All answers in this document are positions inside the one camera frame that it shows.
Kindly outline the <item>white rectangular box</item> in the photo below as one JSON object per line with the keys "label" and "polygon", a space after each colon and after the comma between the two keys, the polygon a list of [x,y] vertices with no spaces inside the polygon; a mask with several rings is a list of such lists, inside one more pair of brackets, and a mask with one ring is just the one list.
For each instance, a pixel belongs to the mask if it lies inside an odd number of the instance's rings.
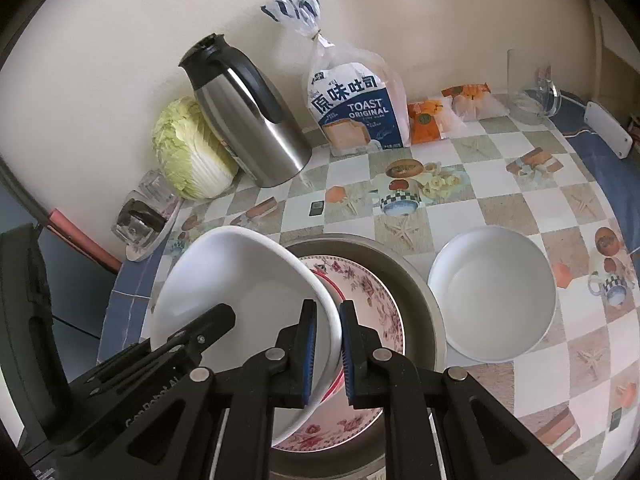
{"label": "white rectangular box", "polygon": [[584,122],[619,159],[628,157],[632,148],[632,137],[603,106],[589,101]]}

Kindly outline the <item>pale grey shallow bowl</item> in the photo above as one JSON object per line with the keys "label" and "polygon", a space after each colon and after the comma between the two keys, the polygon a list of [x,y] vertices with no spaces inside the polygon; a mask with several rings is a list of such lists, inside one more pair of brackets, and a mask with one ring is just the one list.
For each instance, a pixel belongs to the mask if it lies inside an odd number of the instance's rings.
{"label": "pale grey shallow bowl", "polygon": [[551,266],[527,236],[479,226],[437,254],[427,285],[451,348],[486,363],[511,361],[540,343],[555,316]]}

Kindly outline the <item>toast bread bag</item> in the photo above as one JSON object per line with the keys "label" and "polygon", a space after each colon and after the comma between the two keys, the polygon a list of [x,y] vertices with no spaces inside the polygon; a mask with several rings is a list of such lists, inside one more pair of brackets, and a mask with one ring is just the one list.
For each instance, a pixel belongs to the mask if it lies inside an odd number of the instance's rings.
{"label": "toast bread bag", "polygon": [[398,73],[374,52],[326,38],[320,0],[269,0],[262,13],[312,42],[303,79],[306,107],[333,155],[410,144],[407,95]]}

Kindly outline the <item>large stainless steel basin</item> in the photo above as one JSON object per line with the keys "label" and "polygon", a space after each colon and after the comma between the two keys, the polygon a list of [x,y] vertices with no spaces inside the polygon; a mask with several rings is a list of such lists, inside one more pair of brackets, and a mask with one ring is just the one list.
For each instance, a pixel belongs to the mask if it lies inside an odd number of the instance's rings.
{"label": "large stainless steel basin", "polygon": [[[405,327],[406,356],[416,367],[441,372],[446,364],[444,322],[437,301],[419,272],[398,252],[352,234],[320,234],[285,242],[297,257],[344,257],[372,271],[390,291]],[[270,452],[271,479],[364,479],[384,462],[384,419],[363,434],[329,451],[293,454]]]}

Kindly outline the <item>floral pink plate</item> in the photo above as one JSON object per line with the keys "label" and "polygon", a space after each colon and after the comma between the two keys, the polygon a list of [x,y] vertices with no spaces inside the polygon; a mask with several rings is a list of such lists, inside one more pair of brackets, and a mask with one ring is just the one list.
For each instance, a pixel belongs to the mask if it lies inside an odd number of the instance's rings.
{"label": "floral pink plate", "polygon": [[[337,256],[305,256],[302,261],[326,286],[336,304],[345,300],[354,303],[358,322],[376,330],[384,347],[405,352],[406,338],[399,308],[390,291],[371,271]],[[337,448],[363,434],[381,416],[379,408],[352,408],[346,396],[344,376],[340,375],[314,414],[276,449],[307,454]]]}

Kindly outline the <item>orange snack packet right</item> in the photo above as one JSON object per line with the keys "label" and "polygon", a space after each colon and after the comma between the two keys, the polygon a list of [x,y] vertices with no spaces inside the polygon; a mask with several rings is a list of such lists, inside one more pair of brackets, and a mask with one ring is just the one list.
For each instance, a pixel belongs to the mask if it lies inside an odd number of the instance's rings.
{"label": "orange snack packet right", "polygon": [[440,93],[451,99],[451,108],[462,122],[479,122],[509,115],[508,109],[494,97],[487,84],[462,84]]}

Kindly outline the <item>white bowl red floral rim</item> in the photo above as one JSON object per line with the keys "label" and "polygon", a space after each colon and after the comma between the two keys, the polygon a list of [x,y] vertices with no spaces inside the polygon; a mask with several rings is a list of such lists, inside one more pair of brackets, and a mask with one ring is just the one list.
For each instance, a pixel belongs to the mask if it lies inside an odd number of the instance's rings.
{"label": "white bowl red floral rim", "polygon": [[314,277],[330,296],[329,302],[318,300],[318,323],[316,353],[314,354],[314,380],[312,393],[319,395],[319,404],[329,400],[343,385],[343,371],[340,357],[342,331],[338,319],[338,306],[344,300],[341,289],[329,277],[326,262],[319,257],[303,257],[300,261],[314,274]]}

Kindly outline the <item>clear glass cup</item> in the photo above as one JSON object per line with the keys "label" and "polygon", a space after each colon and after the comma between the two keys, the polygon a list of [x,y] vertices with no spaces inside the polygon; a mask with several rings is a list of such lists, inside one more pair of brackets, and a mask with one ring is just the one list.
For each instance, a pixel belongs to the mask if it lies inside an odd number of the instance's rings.
{"label": "clear glass cup", "polygon": [[170,211],[179,203],[179,196],[160,170],[148,171],[140,180],[138,189],[158,211]]}
{"label": "clear glass cup", "polygon": [[128,197],[112,225],[113,234],[129,248],[142,252],[163,231],[166,218],[137,195]]}

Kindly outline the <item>napa cabbage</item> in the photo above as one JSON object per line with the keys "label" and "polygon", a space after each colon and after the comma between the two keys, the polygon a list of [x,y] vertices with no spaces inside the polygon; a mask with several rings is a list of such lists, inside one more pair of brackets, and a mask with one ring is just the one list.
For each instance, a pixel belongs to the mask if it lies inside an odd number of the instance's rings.
{"label": "napa cabbage", "polygon": [[160,112],[152,147],[166,180],[188,200],[224,194],[239,170],[190,96],[170,102]]}

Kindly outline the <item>clear glass mug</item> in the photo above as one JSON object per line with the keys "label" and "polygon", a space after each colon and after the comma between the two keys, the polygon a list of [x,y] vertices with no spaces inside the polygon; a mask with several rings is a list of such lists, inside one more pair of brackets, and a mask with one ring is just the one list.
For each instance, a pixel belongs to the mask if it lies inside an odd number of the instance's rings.
{"label": "clear glass mug", "polygon": [[559,113],[562,94],[545,58],[510,49],[506,52],[506,81],[510,114],[519,122],[538,125]]}

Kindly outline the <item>clear glass cup back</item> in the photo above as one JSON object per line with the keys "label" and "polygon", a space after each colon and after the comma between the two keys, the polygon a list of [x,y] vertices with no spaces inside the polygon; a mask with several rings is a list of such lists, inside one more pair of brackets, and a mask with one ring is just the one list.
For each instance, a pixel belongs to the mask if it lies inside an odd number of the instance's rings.
{"label": "clear glass cup back", "polygon": [[140,180],[138,189],[158,211],[170,211],[179,203],[179,196],[160,170],[148,171]]}

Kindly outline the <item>small white oval dish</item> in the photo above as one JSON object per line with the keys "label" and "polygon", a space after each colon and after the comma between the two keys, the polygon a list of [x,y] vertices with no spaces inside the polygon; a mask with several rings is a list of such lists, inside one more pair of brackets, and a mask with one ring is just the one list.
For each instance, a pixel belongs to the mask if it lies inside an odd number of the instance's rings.
{"label": "small white oval dish", "polygon": [[[314,274],[269,237],[239,226],[201,235],[177,260],[150,317],[151,348],[157,349],[216,304],[228,304],[235,326],[203,352],[215,373],[239,367],[276,344],[282,328],[298,322],[306,299],[329,302]],[[310,390],[306,408],[274,412],[272,443],[280,444],[314,414],[319,395]]]}

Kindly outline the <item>clear glass cup front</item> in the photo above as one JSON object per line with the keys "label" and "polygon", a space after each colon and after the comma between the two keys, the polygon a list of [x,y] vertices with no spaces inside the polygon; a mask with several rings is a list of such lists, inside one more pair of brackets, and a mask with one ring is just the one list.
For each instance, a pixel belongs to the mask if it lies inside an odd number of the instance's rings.
{"label": "clear glass cup front", "polygon": [[142,252],[163,231],[166,218],[137,195],[128,197],[112,225],[113,234],[129,248]]}

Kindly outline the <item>orange snack packet left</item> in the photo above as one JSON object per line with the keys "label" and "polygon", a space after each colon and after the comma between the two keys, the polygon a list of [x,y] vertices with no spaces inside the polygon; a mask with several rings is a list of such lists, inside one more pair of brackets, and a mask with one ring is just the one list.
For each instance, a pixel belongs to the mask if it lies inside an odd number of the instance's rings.
{"label": "orange snack packet left", "polygon": [[408,114],[412,144],[445,139],[448,133],[464,127],[464,122],[451,107],[449,96],[409,103]]}

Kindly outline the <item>checkered patterned tablecloth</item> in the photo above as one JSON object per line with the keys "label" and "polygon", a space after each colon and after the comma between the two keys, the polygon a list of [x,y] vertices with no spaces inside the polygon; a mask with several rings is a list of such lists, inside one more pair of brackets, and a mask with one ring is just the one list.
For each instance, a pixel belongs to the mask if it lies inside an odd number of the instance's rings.
{"label": "checkered patterned tablecloth", "polygon": [[558,283],[547,335],[525,356],[472,374],[583,479],[633,474],[639,440],[639,174],[564,102],[542,125],[470,122],[446,139],[347,158],[314,151],[275,188],[239,177],[210,202],[187,202],[166,246],[118,274],[98,357],[137,342],[155,296],[194,237],[233,221],[286,244],[320,234],[376,240],[427,274],[477,226],[536,243]]}

